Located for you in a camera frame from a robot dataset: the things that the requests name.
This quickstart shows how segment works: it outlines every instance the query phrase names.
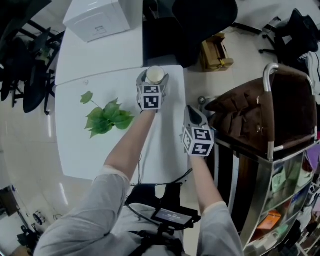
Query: tabletop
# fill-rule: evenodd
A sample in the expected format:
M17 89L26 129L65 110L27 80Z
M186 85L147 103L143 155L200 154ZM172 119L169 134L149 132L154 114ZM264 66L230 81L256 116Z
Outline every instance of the tabletop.
M57 86L93 75L143 66L143 0L131 1L131 30L84 42L66 29L56 69Z
M172 182L188 170L188 155L180 135L184 124L186 93L183 68L163 66L169 81L166 98L156 114L140 160L142 182L149 184ZM93 93L92 100L102 108L118 98L121 109L135 117L141 112L137 104L137 78L146 68L135 68L94 75L71 81L56 88L56 135L63 173L66 176L93 180L108 154L126 133L115 127L106 134L90 139L85 130L86 116L96 107L80 103L81 95ZM138 181L138 168L132 179Z

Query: black strap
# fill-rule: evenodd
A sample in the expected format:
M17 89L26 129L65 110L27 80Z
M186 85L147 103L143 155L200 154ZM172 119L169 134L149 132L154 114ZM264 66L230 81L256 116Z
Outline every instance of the black strap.
M168 250L173 252L176 256L181 256L184 250L183 245L179 239L168 239L163 236L159 237L155 234L150 234L146 231L129 231L142 237L141 245L135 249L129 256L142 256L151 246L166 246Z

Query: orange object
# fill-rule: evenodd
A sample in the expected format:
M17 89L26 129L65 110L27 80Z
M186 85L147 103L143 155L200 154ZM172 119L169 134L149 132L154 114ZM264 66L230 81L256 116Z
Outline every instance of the orange object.
M257 227L258 230L270 230L272 229L277 222L280 220L281 214L276 210L271 210L268 212L267 217L259 224Z

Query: white printer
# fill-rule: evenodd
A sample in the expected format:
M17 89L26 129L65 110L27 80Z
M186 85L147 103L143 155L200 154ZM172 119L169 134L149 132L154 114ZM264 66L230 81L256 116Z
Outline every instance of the white printer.
M63 24L85 42L130 29L132 0L73 0Z

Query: plant stem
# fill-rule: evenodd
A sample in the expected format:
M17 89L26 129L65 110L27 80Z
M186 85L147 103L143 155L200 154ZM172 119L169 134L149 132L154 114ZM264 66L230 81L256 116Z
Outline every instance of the plant stem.
M97 103L95 103L92 99L90 100L93 104L95 104L98 108L102 109Z

